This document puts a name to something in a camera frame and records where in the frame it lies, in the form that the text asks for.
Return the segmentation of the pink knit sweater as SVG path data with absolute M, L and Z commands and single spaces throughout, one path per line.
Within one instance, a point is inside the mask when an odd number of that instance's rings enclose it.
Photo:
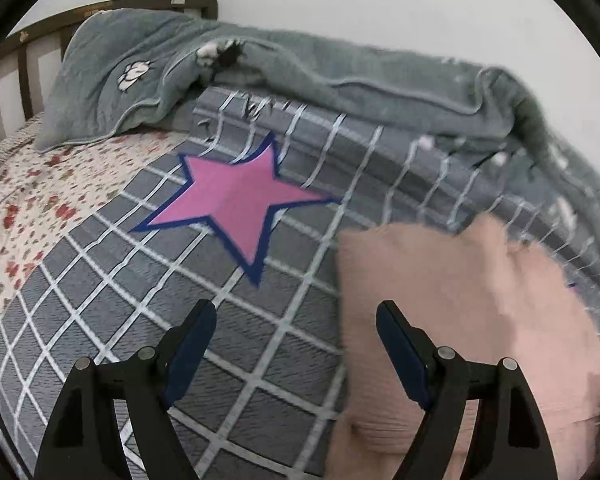
M 348 398 L 330 440 L 327 478 L 391 478 L 422 420 L 376 330 L 385 300 L 468 361 L 515 359 L 539 404 L 558 476 L 584 475 L 600 434 L 600 338 L 542 247 L 512 242 L 490 214 L 457 235 L 391 223 L 345 230 L 338 242 Z

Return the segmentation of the floral bed sheet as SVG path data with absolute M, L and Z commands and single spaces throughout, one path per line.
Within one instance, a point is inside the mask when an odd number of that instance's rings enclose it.
M 0 143 L 0 321 L 64 234 L 185 140 L 183 133 L 140 129 L 42 154 L 33 145 L 41 129 L 38 116 Z

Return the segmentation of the grey checked duvet with stars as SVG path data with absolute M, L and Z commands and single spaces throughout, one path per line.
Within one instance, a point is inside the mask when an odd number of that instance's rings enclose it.
M 118 362 L 154 344 L 210 299 L 218 330 L 171 412 L 202 476 L 320 478 L 348 398 L 339 333 L 339 234 L 389 223 L 464 232 L 479 212 L 510 240 L 540 243 L 564 271 L 600 338 L 600 243 L 522 148 L 486 157 L 417 134 L 300 103 L 210 89 L 185 140 L 64 234 L 15 292 L 0 321 L 0 419 L 26 474 L 73 362 Z M 276 212 L 253 283 L 202 222 L 144 231 L 186 181 L 179 154 L 241 162 L 268 134 L 289 182 L 332 194 Z

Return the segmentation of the grey-green fleece blanket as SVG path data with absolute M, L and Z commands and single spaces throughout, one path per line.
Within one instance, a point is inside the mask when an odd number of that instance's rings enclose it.
M 600 176 L 550 131 L 534 95 L 504 68 L 290 30 L 194 29 L 178 60 L 204 84 L 267 88 L 430 136 L 515 139 L 600 243 Z

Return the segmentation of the dark wooden headboard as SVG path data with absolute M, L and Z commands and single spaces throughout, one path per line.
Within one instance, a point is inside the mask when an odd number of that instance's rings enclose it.
M 60 58 L 64 58 L 72 36 L 85 20 L 99 11 L 124 8 L 176 13 L 196 11 L 208 20 L 219 17 L 218 0 L 104 0 L 54 14 L 17 30 L 0 44 L 0 64 L 4 61 L 16 63 L 17 96 L 24 122 L 35 115 L 28 47 L 47 37 L 57 39 Z M 7 134 L 0 136 L 0 142 L 6 136 Z

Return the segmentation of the grey-green paw print pillow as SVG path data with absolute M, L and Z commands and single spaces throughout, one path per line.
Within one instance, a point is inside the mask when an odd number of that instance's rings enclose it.
M 221 23 L 172 11 L 102 11 L 74 33 L 34 148 L 45 153 L 161 122 L 211 70 L 197 50 Z

